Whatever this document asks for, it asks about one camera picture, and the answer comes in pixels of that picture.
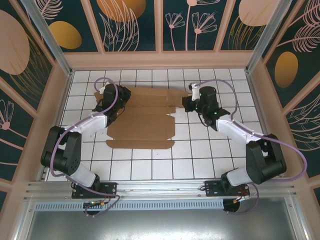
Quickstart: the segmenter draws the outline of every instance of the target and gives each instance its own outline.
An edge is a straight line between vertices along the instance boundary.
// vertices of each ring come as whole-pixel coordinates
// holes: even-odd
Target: flat cardboard box
[[[130,87],[131,97],[125,105],[123,114],[107,130],[113,140],[106,144],[115,149],[169,149],[175,141],[175,118],[167,114],[182,107],[186,91]],[[97,102],[103,97],[96,92]]]

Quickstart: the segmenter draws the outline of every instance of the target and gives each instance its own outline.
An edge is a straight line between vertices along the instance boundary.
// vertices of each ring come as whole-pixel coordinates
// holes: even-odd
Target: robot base
[[[117,183],[116,182],[101,182],[99,186],[99,192],[106,194],[117,194]],[[72,188],[72,199],[104,199],[103,195],[94,194],[90,191],[83,189],[82,187],[74,184]]]

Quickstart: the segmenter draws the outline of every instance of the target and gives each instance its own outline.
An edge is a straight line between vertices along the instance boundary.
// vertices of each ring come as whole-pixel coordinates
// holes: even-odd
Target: floral wallpaper
[[[225,0],[164,0],[163,50],[213,50]]]

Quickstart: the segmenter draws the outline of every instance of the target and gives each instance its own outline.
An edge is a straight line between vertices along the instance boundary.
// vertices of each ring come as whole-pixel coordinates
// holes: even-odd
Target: tiled surface
[[[77,71],[65,105],[62,126],[87,117],[96,101],[93,82],[108,77],[117,84],[131,87],[170,88],[187,90],[189,83],[209,79],[223,79],[237,92],[240,109],[235,118],[254,131],[261,132],[256,109],[243,69],[156,69]],[[217,89],[219,105],[229,112],[234,110],[235,99],[223,83],[210,83]],[[175,144],[170,149],[112,149],[107,146],[107,129],[83,139],[82,163],[97,173],[102,181],[165,180],[219,178],[221,174],[243,167],[245,151],[223,133],[204,127],[195,112],[186,113],[177,108]],[[65,181],[50,174],[48,181]]]

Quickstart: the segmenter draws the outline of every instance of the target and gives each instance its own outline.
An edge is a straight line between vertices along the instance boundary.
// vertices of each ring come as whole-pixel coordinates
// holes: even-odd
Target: white tile
[[[95,142],[92,160],[111,160],[112,148],[105,142]]]
[[[254,107],[254,101],[252,99],[251,93],[237,93],[239,107]]]
[[[69,96],[66,103],[66,110],[81,110],[85,96]]]
[[[207,140],[209,139],[208,128],[202,123],[190,124],[190,139],[191,140]]]
[[[195,179],[215,178],[214,165],[211,158],[194,159],[193,170]]]
[[[185,81],[199,81],[198,69],[183,69],[183,75]]]
[[[107,70],[105,71],[105,76],[110,78],[114,82],[120,82],[121,70]]]
[[[189,123],[201,123],[196,111],[188,112]]]
[[[175,124],[175,135],[172,140],[190,140],[189,126],[187,123]]]
[[[246,158],[245,157],[233,157],[233,165],[234,168],[242,168],[246,166]]]
[[[87,83],[73,83],[70,88],[69,96],[86,95]]]
[[[131,160],[112,161],[110,180],[130,180]]]
[[[84,110],[92,110],[96,107],[97,100],[95,96],[85,96],[83,109]]]
[[[132,159],[152,159],[152,150],[132,149]]]
[[[191,141],[192,158],[211,158],[210,144],[208,140]]]
[[[173,160],[173,178],[174,179],[193,179],[193,165],[191,159]]]
[[[132,161],[131,180],[151,180],[151,160]]]
[[[230,68],[232,80],[246,80],[245,70],[242,68]]]
[[[91,113],[92,113],[92,110],[82,110],[80,120],[89,117]]]
[[[135,82],[136,76],[136,70],[121,70],[120,82]]]
[[[228,68],[214,69],[214,73],[216,79],[231,80]]]
[[[137,81],[135,86],[139,87],[139,88],[151,88],[152,82],[151,81]]]
[[[183,81],[184,72],[182,69],[169,69],[168,70],[169,81]]]
[[[92,161],[91,172],[98,174],[100,181],[110,180],[111,161]]]
[[[152,70],[152,81],[168,81],[168,70],[167,69],[153,69]]]
[[[131,160],[132,149],[114,148],[112,153],[112,160]]]
[[[245,157],[246,156],[246,146],[241,146],[234,140],[229,139],[231,154],[234,158]]]
[[[171,159],[171,148],[152,149],[152,159]]]
[[[73,83],[87,83],[89,80],[90,71],[75,71],[73,76]]]
[[[81,110],[67,110],[64,111],[62,125],[76,124],[80,120]]]
[[[176,108],[175,113],[171,113],[170,115],[174,117],[174,122],[176,124],[188,123],[188,114],[184,108]]]
[[[215,71],[211,68],[211,69],[199,69],[199,74],[200,74],[200,80],[204,81],[204,80],[211,80],[211,79],[215,79]]]
[[[185,90],[185,83],[183,81],[169,81],[169,89]]]
[[[106,71],[90,71],[89,83],[94,83],[97,79],[104,77]]]
[[[81,164],[82,164],[83,166],[85,166],[85,168],[90,171],[91,161],[81,161]]]
[[[255,107],[240,107],[240,112],[244,122],[259,122]]]
[[[221,178],[222,174],[234,169],[231,158],[214,158],[213,167],[216,178]]]
[[[106,142],[107,140],[113,140],[112,137],[107,135],[108,128],[101,129],[95,133],[96,142]]]
[[[172,158],[174,159],[191,158],[190,141],[175,141],[172,147]]]
[[[208,127],[210,139],[228,139],[224,133],[215,131],[212,127]]]
[[[154,88],[154,89],[168,89],[168,81],[153,81],[152,88]]]
[[[263,134],[260,122],[245,122],[244,125],[251,130],[255,131],[256,133]]]
[[[188,93],[192,93],[192,91],[189,89],[189,85],[190,84],[198,84],[200,83],[200,80],[193,80],[193,81],[185,81],[184,82],[184,86],[185,86],[185,91],[187,91]]]
[[[224,107],[223,109],[225,109],[226,111],[228,111],[230,113],[230,115],[234,112],[235,107]],[[242,118],[241,118],[241,114],[240,114],[240,110],[239,108],[237,109],[237,111],[235,112],[235,114],[233,115],[233,118],[238,120],[239,122],[242,122]]]
[[[231,157],[228,140],[211,140],[210,145],[213,158]]]
[[[247,80],[232,81],[236,93],[250,93],[250,88]]]
[[[231,80],[226,80],[226,82],[229,83],[233,87]],[[217,85],[218,85],[217,91],[219,92],[219,94],[233,93],[232,89],[226,83],[218,81]]]
[[[46,181],[47,182],[66,182],[67,179],[64,176],[52,176],[50,170],[47,170],[47,174],[46,174]],[[54,171],[55,174],[61,174],[61,172],[59,171]]]
[[[130,87],[136,87],[136,82],[135,81],[126,81],[126,82],[121,82],[120,84],[121,86],[123,87],[127,87],[127,88],[130,88]]]
[[[83,142],[81,144],[81,160],[82,161],[91,160],[93,150],[94,150],[93,142]]]
[[[236,106],[235,95],[233,93],[219,93],[219,95],[221,100],[221,106],[223,108]]]
[[[96,92],[95,87],[99,90],[100,88],[102,88],[104,86],[104,82],[97,82],[96,85],[94,82],[89,82],[88,83],[88,87],[86,88],[86,92],[85,95],[94,95],[94,93]]]

